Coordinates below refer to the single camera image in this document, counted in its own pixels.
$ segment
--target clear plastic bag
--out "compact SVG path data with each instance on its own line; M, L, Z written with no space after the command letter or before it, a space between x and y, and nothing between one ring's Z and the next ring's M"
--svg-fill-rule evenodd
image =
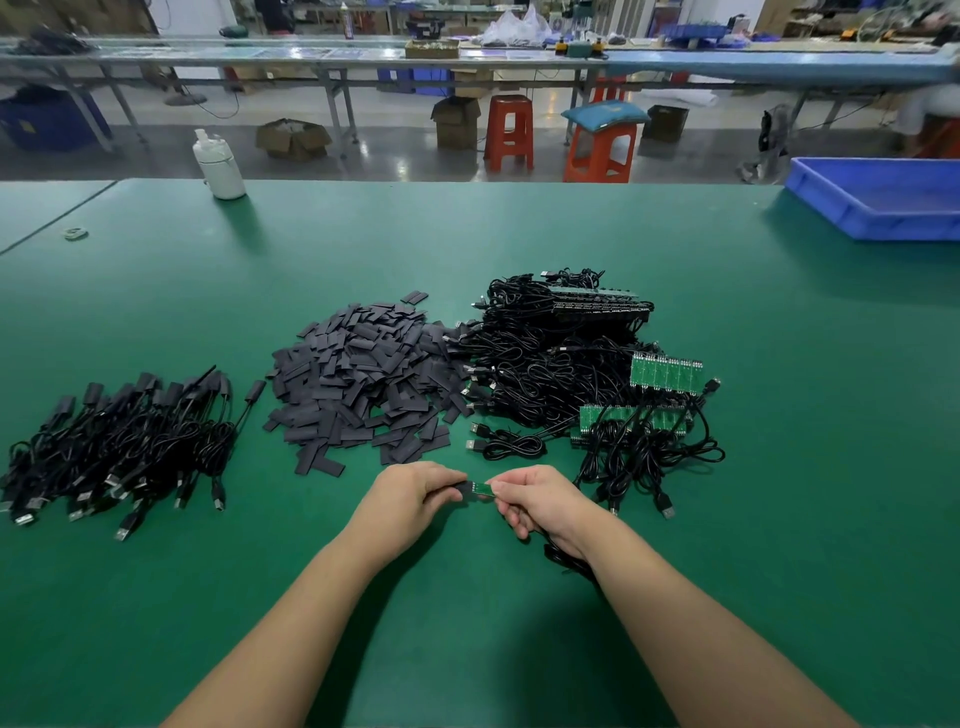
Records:
M550 26L531 4L522 19L510 11L504 12L480 37L481 44L486 46L530 48L542 46L549 35Z

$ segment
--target white plastic bottle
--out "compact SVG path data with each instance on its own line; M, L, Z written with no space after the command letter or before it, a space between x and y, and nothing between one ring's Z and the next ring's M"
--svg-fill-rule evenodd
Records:
M344 23L344 38L353 40L353 16L350 14L347 3L340 4L340 16Z
M204 171L206 185L213 196L219 200L236 200L246 195L240 168L227 141L220 136L207 136L206 129L194 131L197 141L193 145L193 156Z

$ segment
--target person's left hand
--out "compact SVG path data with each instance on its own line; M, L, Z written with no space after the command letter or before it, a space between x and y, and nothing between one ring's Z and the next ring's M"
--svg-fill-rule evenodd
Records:
M463 500L449 486L467 479L431 462L391 465L373 482L344 529L382 569L413 545L446 503Z

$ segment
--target green table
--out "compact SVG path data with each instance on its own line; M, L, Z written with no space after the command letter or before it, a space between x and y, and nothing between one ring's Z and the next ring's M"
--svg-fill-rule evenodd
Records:
M0 255L115 182L0 182ZM62 233L63 228L56 228Z
M729 454L672 473L677 517L622 516L868 724L960 722L960 247L858 245L787 192L711 185L121 182L0 257L0 440L57 397L217 364L246 390L270 352L351 301L427 291L466 319L495 277L607 270L657 310L648 339L723 379ZM379 472L293 474L258 404L227 471L124 544L116 511L0 524L0 724L160 721L344 524ZM487 478L454 447L436 459ZM573 474L580 456L550 445ZM516 463L506 461L503 467ZM672 717L592 587L495 511L456 509L374 583L317 724L622 726Z

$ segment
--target hand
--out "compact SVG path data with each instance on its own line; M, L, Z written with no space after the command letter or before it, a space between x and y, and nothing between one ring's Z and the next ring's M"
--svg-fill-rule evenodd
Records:
M354 536L382 569L413 545L445 503L464 499L448 486L466 478L437 463L391 465L377 476L344 533Z
M519 539L531 531L547 533L557 546L582 559L582 541L594 512L605 513L556 468L533 465L501 473L487 481L496 508Z

